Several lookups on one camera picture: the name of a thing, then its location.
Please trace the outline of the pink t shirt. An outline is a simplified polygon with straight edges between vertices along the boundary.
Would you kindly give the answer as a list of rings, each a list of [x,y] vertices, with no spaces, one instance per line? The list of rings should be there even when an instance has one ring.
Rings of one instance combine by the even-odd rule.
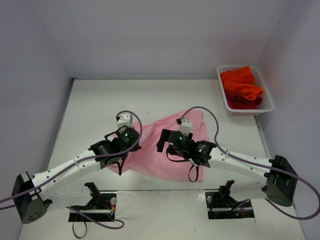
[[[201,183],[203,181],[202,167],[196,171],[194,168],[191,169],[191,162],[172,162],[167,158],[165,151],[157,151],[156,144],[160,139],[162,129],[177,130],[179,125],[176,119],[183,113],[183,111],[177,112],[151,124],[143,125],[142,137],[139,141],[141,149],[129,153],[121,172],[131,170],[149,177],[179,182],[197,179]]]

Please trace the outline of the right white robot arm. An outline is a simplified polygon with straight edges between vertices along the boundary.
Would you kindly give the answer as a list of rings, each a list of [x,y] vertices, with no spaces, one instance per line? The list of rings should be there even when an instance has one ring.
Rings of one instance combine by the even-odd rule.
[[[192,133],[185,135],[178,130],[163,129],[156,144],[158,152],[175,155],[182,162],[190,162],[193,167],[201,166],[222,169],[247,176],[254,183],[239,185],[235,180],[228,180],[221,187],[221,200],[227,206],[233,206],[243,199],[264,199],[274,204],[290,207],[297,186],[296,172],[282,156],[273,159],[256,158],[240,153],[220,150],[209,141],[194,141]]]

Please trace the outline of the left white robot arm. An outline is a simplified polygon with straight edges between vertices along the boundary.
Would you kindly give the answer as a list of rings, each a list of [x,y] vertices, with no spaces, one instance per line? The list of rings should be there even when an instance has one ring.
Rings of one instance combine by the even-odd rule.
[[[26,171],[19,174],[11,195],[21,223],[33,223],[48,211],[65,207],[96,209],[102,197],[94,183],[86,182],[78,189],[66,187],[85,175],[125,160],[129,152],[140,149],[141,131],[124,126],[115,134],[114,139],[105,138],[74,159],[50,170],[34,175]]]

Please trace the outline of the dark red t shirt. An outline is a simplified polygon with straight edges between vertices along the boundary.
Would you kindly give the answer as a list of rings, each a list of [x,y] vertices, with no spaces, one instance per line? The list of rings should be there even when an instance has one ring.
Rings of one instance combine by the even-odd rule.
[[[234,110],[258,110],[258,106],[263,102],[261,97],[257,97],[253,101],[236,100],[231,98],[227,98],[226,100],[228,106]]]

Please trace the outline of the orange t shirt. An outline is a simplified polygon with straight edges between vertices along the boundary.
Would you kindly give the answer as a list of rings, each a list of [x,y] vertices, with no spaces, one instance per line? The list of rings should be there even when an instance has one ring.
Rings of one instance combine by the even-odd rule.
[[[224,93],[227,98],[255,101],[263,93],[263,89],[254,85],[255,77],[249,66],[236,70],[228,70],[220,74]]]

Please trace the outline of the white plastic basket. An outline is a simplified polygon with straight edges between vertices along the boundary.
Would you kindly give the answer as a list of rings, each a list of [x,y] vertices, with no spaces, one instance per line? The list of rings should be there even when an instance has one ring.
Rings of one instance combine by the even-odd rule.
[[[246,67],[249,66],[251,69],[251,73],[254,75],[255,77],[255,82],[254,85],[258,86],[260,88],[262,88],[263,90],[263,94],[260,96],[263,101],[262,103],[258,106],[258,109],[231,109],[228,106],[227,103],[227,98],[225,91],[223,89],[223,84],[222,84],[222,80],[220,77],[220,74],[223,72],[227,72],[227,71],[234,71],[237,70],[239,68],[242,67]],[[228,115],[230,116],[258,116],[261,115],[263,113],[269,113],[272,112],[274,110],[274,103],[271,97],[271,94],[269,92],[269,89],[264,81],[264,78],[262,76],[261,71],[254,65],[219,65],[216,68],[216,73],[218,76],[218,81],[219,81],[219,85],[220,85],[220,89],[221,89],[221,93],[222,93],[222,98],[224,101],[224,106],[225,106],[225,110],[227,112]],[[241,101],[241,99],[239,98],[231,98],[231,99],[235,99],[238,101]]]

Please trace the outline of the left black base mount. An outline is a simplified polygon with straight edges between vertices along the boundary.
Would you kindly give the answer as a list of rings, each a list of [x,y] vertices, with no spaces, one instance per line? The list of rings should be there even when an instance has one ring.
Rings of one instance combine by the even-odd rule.
[[[113,222],[116,216],[117,192],[101,191],[100,195],[99,200],[94,200],[84,206],[74,205],[71,208],[97,222]]]

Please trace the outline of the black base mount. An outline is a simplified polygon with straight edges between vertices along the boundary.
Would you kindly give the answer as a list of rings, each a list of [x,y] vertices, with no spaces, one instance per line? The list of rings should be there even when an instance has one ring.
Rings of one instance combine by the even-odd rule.
[[[249,199],[237,201],[218,191],[206,191],[205,200],[209,220],[254,219]]]
[[[97,222],[113,222],[116,216],[117,192],[101,191],[100,195],[99,200],[94,200],[84,206],[74,205],[71,208]]]

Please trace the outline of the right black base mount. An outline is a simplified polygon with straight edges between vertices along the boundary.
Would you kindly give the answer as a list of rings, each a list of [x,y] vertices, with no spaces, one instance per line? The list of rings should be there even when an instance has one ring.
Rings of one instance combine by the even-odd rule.
[[[206,191],[205,200],[209,220],[254,219],[249,199],[237,201],[218,191]]]

